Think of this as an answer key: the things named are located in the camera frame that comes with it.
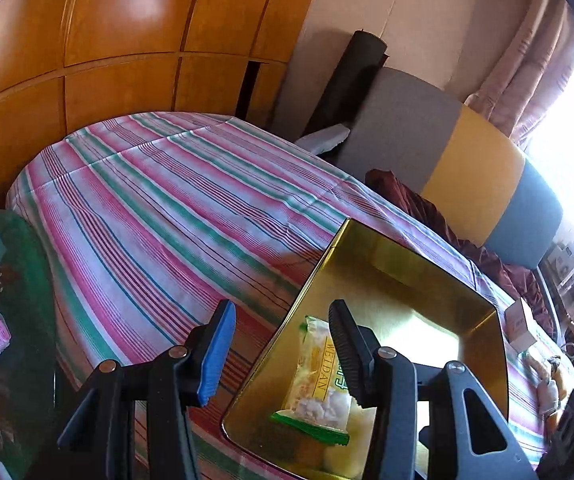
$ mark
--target screw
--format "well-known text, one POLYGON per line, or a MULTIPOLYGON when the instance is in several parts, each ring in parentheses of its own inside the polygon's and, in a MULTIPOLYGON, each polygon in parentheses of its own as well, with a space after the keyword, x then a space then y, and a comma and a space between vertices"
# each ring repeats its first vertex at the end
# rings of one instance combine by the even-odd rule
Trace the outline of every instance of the screw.
POLYGON ((381 346, 378 348, 378 355, 383 359, 393 359, 398 353, 389 346, 381 346))
POLYGON ((452 361, 447 365, 447 368, 456 374, 462 374, 467 369, 460 361, 452 361))
POLYGON ((169 352, 167 353, 172 359, 182 359, 183 357, 186 357, 187 354, 189 354, 189 350, 187 350, 187 348, 184 346, 178 345, 170 348, 169 352))
POLYGON ((116 370, 116 361, 113 359, 106 359, 99 365, 98 369, 104 374, 109 374, 116 370))

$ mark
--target white box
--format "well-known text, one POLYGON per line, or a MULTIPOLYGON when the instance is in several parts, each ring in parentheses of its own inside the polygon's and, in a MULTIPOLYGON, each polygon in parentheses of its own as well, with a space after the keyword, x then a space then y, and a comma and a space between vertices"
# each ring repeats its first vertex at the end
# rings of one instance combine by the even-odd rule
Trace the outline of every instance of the white box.
POLYGON ((523 298, 507 307, 504 311, 504 331, 509 344, 520 353, 524 352, 538 339, 536 338, 536 320, 523 298))

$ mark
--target gold metal tray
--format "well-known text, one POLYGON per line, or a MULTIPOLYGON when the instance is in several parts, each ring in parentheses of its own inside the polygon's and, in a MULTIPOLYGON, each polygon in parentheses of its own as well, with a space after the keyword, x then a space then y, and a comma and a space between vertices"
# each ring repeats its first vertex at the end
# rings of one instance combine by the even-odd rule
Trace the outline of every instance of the gold metal tray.
MULTIPOLYGON (((299 357, 305 316, 327 320, 329 304, 344 299, 356 323, 412 362, 442 367, 464 362, 507 418, 507 366, 496 309, 419 254, 353 219, 338 230, 222 421, 234 444, 293 474, 321 479, 325 446, 270 420, 282 408, 299 357)), ((418 403, 418 428, 429 406, 418 403)), ((427 450, 419 444, 417 466, 427 450)))

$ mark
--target bed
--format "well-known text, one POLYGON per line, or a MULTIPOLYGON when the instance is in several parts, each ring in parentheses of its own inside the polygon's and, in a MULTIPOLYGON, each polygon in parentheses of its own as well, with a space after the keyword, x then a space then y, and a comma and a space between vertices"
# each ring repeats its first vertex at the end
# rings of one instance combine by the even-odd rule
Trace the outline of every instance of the bed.
MULTIPOLYGON (((134 364, 181 343, 221 298, 238 324, 217 394, 192 412, 201 470, 280 477, 224 441, 222 413, 336 230, 355 218, 429 258, 500 311, 512 299, 438 235, 356 179, 242 120, 152 112, 93 124, 45 148, 7 206, 37 230, 54 276, 58 352, 80 385, 104 359, 134 364)), ((539 333, 545 355, 560 353, 539 333)), ((536 377, 505 342, 509 424, 545 450, 536 377)), ((568 359, 563 365, 572 372, 568 359)), ((145 454, 145 413, 137 407, 145 454)))

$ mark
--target green table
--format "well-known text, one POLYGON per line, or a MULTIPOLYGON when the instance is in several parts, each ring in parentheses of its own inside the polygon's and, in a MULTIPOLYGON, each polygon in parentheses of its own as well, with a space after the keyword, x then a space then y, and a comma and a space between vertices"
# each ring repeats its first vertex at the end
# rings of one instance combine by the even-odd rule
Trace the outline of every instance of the green table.
POLYGON ((0 210, 0 313, 11 332, 0 355, 0 461, 22 478, 54 418, 56 327, 49 265, 29 224, 0 210))

